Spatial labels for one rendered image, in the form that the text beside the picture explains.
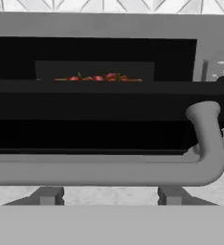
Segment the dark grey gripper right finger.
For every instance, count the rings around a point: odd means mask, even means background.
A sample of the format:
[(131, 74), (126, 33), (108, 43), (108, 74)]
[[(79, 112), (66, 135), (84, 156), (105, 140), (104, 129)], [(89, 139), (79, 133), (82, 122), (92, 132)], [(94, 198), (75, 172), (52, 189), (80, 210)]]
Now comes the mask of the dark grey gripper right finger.
[(158, 188), (158, 202), (161, 205), (215, 206), (215, 203), (190, 195), (182, 187), (163, 186)]

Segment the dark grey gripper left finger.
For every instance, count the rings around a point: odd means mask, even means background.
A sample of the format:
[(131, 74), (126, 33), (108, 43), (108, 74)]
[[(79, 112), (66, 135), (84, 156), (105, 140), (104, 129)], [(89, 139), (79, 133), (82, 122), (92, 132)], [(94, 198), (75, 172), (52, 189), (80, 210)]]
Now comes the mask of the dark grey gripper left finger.
[(40, 187), (30, 196), (10, 202), (10, 205), (63, 205), (64, 187)]

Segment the red kebab skewer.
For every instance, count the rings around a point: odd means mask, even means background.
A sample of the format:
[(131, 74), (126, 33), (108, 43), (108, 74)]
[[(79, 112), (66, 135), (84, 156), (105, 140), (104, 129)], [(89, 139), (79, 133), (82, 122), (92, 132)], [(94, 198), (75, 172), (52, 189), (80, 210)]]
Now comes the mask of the red kebab skewer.
[(142, 82), (142, 78), (129, 78), (120, 73), (106, 73), (103, 75), (93, 75), (84, 77), (81, 73), (66, 78), (56, 78), (56, 81), (98, 81), (98, 82)]

